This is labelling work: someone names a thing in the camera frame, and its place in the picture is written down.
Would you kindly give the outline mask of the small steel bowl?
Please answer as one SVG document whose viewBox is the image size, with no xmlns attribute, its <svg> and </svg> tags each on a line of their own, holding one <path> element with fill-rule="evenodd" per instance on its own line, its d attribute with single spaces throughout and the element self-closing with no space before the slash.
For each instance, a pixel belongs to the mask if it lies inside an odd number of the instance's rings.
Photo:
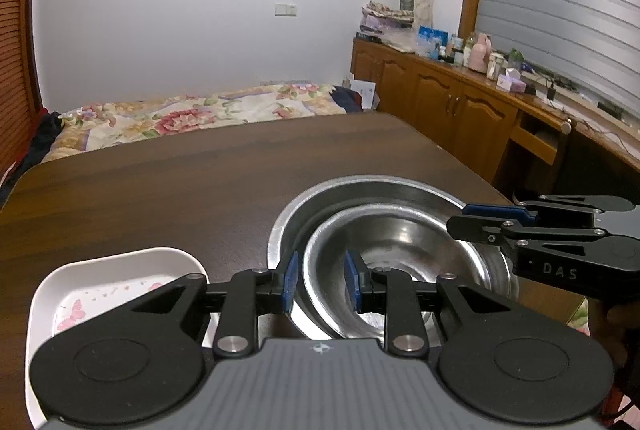
<svg viewBox="0 0 640 430">
<path fill-rule="evenodd" d="M 349 250 L 370 268 L 399 270 L 416 282 L 433 283 L 440 274 L 451 273 L 518 298 L 518 279 L 498 248 L 460 242 L 448 234 L 446 221 L 458 211 L 371 203 L 322 219 L 306 242 L 300 293 L 302 308 L 318 331 L 330 337 L 383 338 L 382 315 L 358 314 L 350 306 L 344 272 Z"/>
</svg>

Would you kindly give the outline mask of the large steel bowl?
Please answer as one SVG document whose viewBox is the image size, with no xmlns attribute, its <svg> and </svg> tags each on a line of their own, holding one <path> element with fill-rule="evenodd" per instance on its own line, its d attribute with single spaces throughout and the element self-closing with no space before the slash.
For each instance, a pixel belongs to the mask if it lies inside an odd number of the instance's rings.
<svg viewBox="0 0 640 430">
<path fill-rule="evenodd" d="M 332 213 L 371 203 L 410 206 L 425 211 L 457 207 L 459 211 L 451 216 L 461 213 L 465 205 L 459 198 L 425 183 L 380 175 L 348 176 L 324 181 L 294 198 L 273 224 L 267 259 L 270 268 L 274 268 L 281 259 L 294 253 L 299 255 L 300 277 L 290 319 L 299 332 L 309 339 L 340 338 L 319 332 L 300 303 L 304 249 L 310 232 Z"/>
</svg>

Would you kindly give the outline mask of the white floral tray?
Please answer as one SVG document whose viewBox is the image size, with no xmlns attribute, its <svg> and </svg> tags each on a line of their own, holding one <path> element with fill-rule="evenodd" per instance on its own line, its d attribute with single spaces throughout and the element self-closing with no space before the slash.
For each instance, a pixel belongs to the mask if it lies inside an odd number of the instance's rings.
<svg viewBox="0 0 640 430">
<path fill-rule="evenodd" d="M 205 274 L 206 270 L 186 251 L 171 247 L 145 248 L 56 268 L 40 282 L 30 302 L 25 364 L 59 332 L 189 273 Z"/>
</svg>

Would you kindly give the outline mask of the wooden sideboard cabinet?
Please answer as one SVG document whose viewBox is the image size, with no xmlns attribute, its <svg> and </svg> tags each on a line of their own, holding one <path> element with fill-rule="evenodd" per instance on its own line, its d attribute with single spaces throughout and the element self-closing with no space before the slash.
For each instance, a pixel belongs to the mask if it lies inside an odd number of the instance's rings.
<svg viewBox="0 0 640 430">
<path fill-rule="evenodd" d="M 375 84 L 378 110 L 456 157 L 504 196 L 639 200 L 639 158 L 617 133 L 484 76 L 356 37 L 350 72 Z"/>
</svg>

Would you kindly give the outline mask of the pink kettle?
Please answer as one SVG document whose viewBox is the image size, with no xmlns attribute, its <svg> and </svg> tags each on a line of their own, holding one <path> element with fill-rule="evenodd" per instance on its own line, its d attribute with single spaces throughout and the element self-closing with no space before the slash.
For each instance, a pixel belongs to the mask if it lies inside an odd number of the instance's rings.
<svg viewBox="0 0 640 430">
<path fill-rule="evenodd" d="M 474 72 L 485 74 L 491 51 L 492 42 L 490 37 L 487 34 L 478 33 L 476 42 L 471 48 L 468 68 Z"/>
</svg>

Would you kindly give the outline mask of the blue picture card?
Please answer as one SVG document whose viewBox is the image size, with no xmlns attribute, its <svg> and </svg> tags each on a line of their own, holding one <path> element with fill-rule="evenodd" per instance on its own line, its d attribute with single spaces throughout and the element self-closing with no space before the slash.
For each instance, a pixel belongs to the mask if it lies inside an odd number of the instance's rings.
<svg viewBox="0 0 640 430">
<path fill-rule="evenodd" d="M 421 25 L 416 33 L 416 53 L 420 57 L 438 60 L 440 51 L 448 44 L 448 33 Z"/>
</svg>

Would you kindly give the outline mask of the folded fabric pile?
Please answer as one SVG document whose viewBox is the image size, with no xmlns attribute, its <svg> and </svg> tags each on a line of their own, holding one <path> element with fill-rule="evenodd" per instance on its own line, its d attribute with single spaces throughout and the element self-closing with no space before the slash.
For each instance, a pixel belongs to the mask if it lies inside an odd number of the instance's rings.
<svg viewBox="0 0 640 430">
<path fill-rule="evenodd" d="M 411 32 L 412 29 L 412 11 L 392 9 L 373 0 L 361 7 L 361 34 L 383 38 L 400 32 Z"/>
</svg>

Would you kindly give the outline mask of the floral bed quilt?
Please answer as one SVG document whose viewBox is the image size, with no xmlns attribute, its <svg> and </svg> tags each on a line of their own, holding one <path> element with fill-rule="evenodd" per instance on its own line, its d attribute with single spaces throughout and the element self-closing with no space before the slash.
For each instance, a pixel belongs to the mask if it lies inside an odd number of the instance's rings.
<svg viewBox="0 0 640 430">
<path fill-rule="evenodd" d="M 212 128 L 357 113 L 360 95 L 342 86 L 280 83 L 209 96 L 90 104 L 61 115 L 46 161 Z"/>
</svg>

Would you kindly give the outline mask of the dark clothes on bed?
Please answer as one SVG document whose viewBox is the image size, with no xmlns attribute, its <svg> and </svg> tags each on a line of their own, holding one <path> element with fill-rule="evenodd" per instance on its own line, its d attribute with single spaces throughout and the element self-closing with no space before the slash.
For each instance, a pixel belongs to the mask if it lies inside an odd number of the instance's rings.
<svg viewBox="0 0 640 430">
<path fill-rule="evenodd" d="M 1 180 L 1 206 L 4 206 L 21 176 L 43 161 L 62 130 L 61 115 L 58 112 L 49 112 L 44 109 L 28 148 Z"/>
</svg>

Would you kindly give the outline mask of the brown louvered wardrobe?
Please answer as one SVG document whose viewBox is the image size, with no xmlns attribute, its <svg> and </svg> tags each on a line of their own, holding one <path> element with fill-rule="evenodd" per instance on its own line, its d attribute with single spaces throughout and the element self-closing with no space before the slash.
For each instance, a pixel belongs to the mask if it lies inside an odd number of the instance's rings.
<svg viewBox="0 0 640 430">
<path fill-rule="evenodd" d="M 42 115 L 32 0 L 1 0 L 1 170 L 25 153 Z"/>
</svg>

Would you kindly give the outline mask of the white wall switch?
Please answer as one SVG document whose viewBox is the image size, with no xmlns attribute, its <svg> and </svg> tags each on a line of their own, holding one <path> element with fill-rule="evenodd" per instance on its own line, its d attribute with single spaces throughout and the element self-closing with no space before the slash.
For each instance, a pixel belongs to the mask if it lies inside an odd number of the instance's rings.
<svg viewBox="0 0 640 430">
<path fill-rule="evenodd" d="M 289 4 L 275 4 L 275 16 L 297 16 L 297 6 Z"/>
</svg>

